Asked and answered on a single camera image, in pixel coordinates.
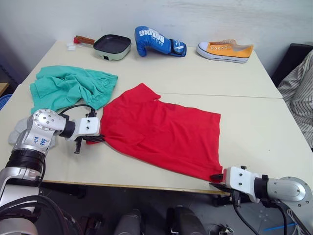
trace teal cloth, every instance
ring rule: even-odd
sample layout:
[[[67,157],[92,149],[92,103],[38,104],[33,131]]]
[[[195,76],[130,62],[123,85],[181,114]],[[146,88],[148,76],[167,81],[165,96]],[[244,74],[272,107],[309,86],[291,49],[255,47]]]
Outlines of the teal cloth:
[[[81,98],[99,109],[109,101],[117,82],[116,75],[71,66],[43,67],[36,78],[35,83],[30,84],[35,104],[32,114],[42,108],[56,111]]]

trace red t-shirt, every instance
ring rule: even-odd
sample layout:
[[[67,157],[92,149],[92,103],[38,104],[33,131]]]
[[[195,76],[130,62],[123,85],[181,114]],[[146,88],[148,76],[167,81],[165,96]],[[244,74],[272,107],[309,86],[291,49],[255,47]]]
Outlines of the red t-shirt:
[[[220,174],[220,114],[159,101],[143,83],[106,105],[101,134],[116,150],[210,181]]]

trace pan handle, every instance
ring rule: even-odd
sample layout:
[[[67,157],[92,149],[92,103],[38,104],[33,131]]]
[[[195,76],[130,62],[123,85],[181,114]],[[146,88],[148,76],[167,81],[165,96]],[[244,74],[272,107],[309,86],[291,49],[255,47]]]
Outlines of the pan handle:
[[[77,41],[79,41],[80,43],[86,43],[86,44],[91,44],[93,45],[94,44],[94,39],[91,39],[91,38],[85,38],[85,37],[82,37],[82,36],[76,36],[75,39]]]

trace striped shirt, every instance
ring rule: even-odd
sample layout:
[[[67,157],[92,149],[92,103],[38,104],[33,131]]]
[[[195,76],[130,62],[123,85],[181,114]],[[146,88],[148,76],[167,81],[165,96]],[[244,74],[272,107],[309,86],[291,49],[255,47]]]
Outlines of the striped shirt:
[[[313,148],[313,50],[284,78],[278,90]]]

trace white shoe sole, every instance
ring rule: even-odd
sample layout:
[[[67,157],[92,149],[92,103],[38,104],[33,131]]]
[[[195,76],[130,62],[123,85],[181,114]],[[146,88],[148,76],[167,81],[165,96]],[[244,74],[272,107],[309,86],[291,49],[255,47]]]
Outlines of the white shoe sole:
[[[199,45],[197,46],[196,51],[199,55],[203,56],[204,58],[210,59],[210,60],[229,61],[229,62],[236,62],[236,63],[245,63],[248,60],[248,58],[211,54],[211,53],[201,49],[199,47]]]

